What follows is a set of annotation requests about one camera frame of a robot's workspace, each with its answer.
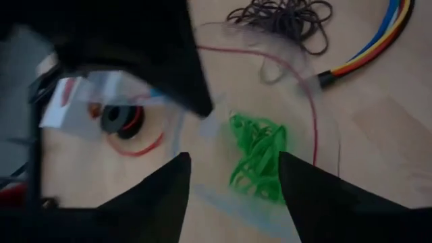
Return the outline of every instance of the blue wire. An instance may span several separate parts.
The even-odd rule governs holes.
[[[400,0],[389,0],[389,7],[387,8],[387,12],[385,13],[384,19],[377,33],[372,38],[372,40],[367,43],[367,45],[363,47],[363,49],[361,49],[361,51],[359,51],[355,56],[350,59],[350,61],[364,53],[367,49],[371,48],[385,34],[387,27],[389,26],[389,24],[391,24],[395,11],[398,10],[399,1]]]

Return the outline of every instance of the black triangular piece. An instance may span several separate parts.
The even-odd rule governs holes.
[[[180,153],[97,209],[0,207],[2,242],[177,243],[188,204],[190,170],[189,154]]]
[[[423,223],[431,209],[407,209],[289,153],[280,154],[279,178],[303,243],[431,239]]]

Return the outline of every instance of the black plastic part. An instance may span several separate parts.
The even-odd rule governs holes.
[[[407,209],[281,153],[283,197],[309,242],[430,242],[432,209]]]
[[[117,133],[121,139],[130,139],[139,133],[144,119],[144,108],[141,106],[108,105],[103,109],[101,127],[108,134]]]
[[[318,74],[319,86],[324,89],[333,85],[339,78],[334,76],[330,71]]]
[[[30,12],[22,9],[24,3],[10,4],[0,9],[8,18],[0,28],[7,32],[10,23],[23,24],[39,33],[53,45],[65,72],[123,70],[199,116],[213,110],[187,0],[118,0],[103,7],[41,0]]]
[[[135,187],[95,209],[57,209],[54,204],[35,213],[0,208],[1,241],[179,242],[190,172],[189,154],[180,153]]]

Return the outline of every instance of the black cable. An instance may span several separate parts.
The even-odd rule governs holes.
[[[320,18],[313,5],[324,5],[329,15]],[[311,55],[322,55],[329,47],[329,40],[323,22],[333,15],[333,6],[323,0],[252,0],[246,7],[233,10],[228,14],[227,21],[235,24],[248,24],[263,30],[280,34],[295,41],[302,50]],[[316,32],[320,32],[325,41],[322,50],[312,52],[303,42]]]
[[[374,60],[376,60],[376,58],[378,58],[386,50],[388,50],[389,47],[391,47],[396,42],[396,40],[400,37],[400,35],[403,33],[406,26],[408,25],[408,23],[411,19],[412,13],[414,11],[414,6],[415,6],[415,0],[411,0],[410,5],[408,6],[408,12],[406,13],[405,18],[402,20],[402,23],[400,24],[399,28],[396,30],[397,32],[396,32],[395,36],[392,38],[392,40],[389,42],[389,44],[383,48],[383,50],[380,52],[380,54],[374,56],[371,60],[369,60],[364,65],[357,67],[357,68],[355,68],[355,69],[353,69],[353,70],[351,70],[345,74],[339,75],[339,76],[333,75],[329,70],[321,72],[320,74],[318,74],[319,84],[320,84],[321,88],[327,88],[327,87],[331,86],[332,84],[334,84],[336,81],[338,81],[340,78],[343,78],[344,76],[347,76],[348,74],[351,74],[352,72],[354,72],[360,68],[363,68],[364,66],[372,63]]]

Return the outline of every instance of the black cable end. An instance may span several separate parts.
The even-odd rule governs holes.
[[[339,77],[334,76],[330,70],[318,74],[319,86],[324,89],[333,85]]]

